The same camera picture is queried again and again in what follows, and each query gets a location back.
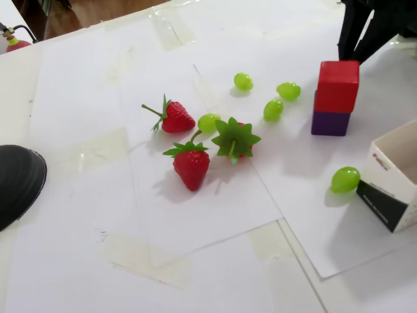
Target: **grape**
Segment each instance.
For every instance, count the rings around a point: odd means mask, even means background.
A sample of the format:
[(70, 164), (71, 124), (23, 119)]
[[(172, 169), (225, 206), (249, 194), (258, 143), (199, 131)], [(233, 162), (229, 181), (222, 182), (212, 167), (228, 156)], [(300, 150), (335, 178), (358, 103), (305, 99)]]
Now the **grape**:
[(240, 90), (249, 91), (253, 88), (252, 79), (245, 73), (236, 74), (234, 81), (236, 87)]
[(332, 192), (348, 192), (355, 189), (360, 180), (359, 171), (356, 168), (347, 166), (338, 170), (332, 178)]
[(214, 132), (216, 130), (216, 120), (222, 119), (217, 114), (205, 114), (198, 120), (198, 129), (202, 132)]
[(278, 100), (271, 100), (263, 109), (263, 119), (265, 121), (277, 121), (283, 110), (283, 104)]
[(295, 83), (282, 83), (278, 85), (276, 91), (282, 98), (288, 101), (294, 101), (298, 98), (301, 93), (301, 88)]

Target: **red block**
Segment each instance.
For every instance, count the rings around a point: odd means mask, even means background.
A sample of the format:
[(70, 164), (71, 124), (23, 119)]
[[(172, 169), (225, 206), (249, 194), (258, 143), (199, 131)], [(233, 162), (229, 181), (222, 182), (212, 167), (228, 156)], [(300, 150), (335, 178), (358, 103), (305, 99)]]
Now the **red block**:
[(322, 62), (314, 110), (352, 113), (358, 88), (358, 61)]

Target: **artificial strawberry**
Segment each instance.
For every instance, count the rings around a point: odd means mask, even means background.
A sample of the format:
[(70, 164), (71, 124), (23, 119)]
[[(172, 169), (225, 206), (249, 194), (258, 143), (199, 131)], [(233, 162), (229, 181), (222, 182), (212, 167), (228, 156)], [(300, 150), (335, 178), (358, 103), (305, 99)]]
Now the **artificial strawberry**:
[(162, 129), (165, 132), (185, 132), (193, 129), (195, 121), (190, 114), (184, 109), (180, 102), (172, 102), (166, 99), (164, 95), (164, 105), (162, 107), (162, 113), (156, 112), (146, 105), (142, 104), (142, 108), (148, 109), (159, 115), (159, 121), (153, 126), (152, 130), (159, 129), (159, 123), (162, 122)]
[(216, 128), (219, 136), (213, 138), (212, 142), (220, 147), (217, 155), (227, 155), (233, 165), (240, 157), (252, 157), (252, 146), (261, 140), (251, 133), (252, 124), (238, 123), (233, 117), (228, 123), (216, 121)]
[(203, 143), (197, 145), (193, 143), (194, 138), (199, 134), (201, 134), (200, 130), (185, 145), (174, 143), (176, 148), (163, 153), (174, 158), (174, 170), (191, 191), (196, 191), (200, 187), (210, 164), (209, 155), (204, 152), (207, 148), (203, 147)]

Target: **purple block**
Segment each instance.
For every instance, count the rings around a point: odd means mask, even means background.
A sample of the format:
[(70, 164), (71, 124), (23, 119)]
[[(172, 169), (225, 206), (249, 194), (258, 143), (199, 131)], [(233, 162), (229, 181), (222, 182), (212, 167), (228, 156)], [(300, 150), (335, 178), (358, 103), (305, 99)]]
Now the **purple block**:
[(313, 112), (312, 135), (344, 136), (349, 124), (350, 113)]

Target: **strawberry leaves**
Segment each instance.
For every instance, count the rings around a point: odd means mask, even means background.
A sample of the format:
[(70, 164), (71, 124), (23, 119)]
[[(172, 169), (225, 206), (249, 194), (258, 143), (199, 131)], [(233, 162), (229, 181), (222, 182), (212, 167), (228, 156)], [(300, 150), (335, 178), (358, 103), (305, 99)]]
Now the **strawberry leaves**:
[(175, 158), (177, 155), (179, 155), (180, 153), (183, 152), (188, 152), (188, 151), (206, 151), (208, 150), (208, 148), (203, 147), (203, 143), (200, 142), (197, 145), (194, 144), (194, 138), (197, 137), (198, 135), (200, 135), (202, 133), (201, 130), (198, 130), (192, 137), (191, 140), (189, 142), (187, 142), (185, 145), (181, 144), (181, 143), (173, 143), (173, 145), (175, 146), (175, 148), (170, 149), (168, 151), (165, 151), (164, 153), (162, 153), (163, 155), (171, 155), (173, 158)]
[(220, 147), (217, 155), (227, 155), (234, 165), (239, 160), (240, 155), (252, 157), (250, 147), (261, 140), (260, 137), (251, 134), (251, 124), (240, 126), (233, 117), (229, 119), (228, 123), (220, 120), (216, 121), (216, 128), (220, 135), (213, 138), (212, 142)]
[(156, 115), (158, 115), (160, 118), (158, 120), (158, 122), (155, 124), (155, 126), (152, 127), (152, 130), (158, 130), (159, 129), (159, 123), (161, 123), (164, 119), (166, 119), (168, 117), (167, 114), (167, 108), (169, 106), (169, 104), (171, 103), (171, 100), (166, 99), (165, 94), (164, 94), (164, 105), (162, 106), (162, 114), (147, 107), (146, 105), (142, 104), (142, 108), (145, 108), (153, 113), (155, 113)]
[(159, 129), (159, 123), (161, 123), (164, 119), (167, 118), (167, 108), (169, 104), (171, 103), (171, 100), (166, 99), (164, 94), (164, 104), (162, 105), (162, 114), (160, 115), (159, 121), (155, 124), (155, 126), (152, 127), (152, 130), (158, 130)]

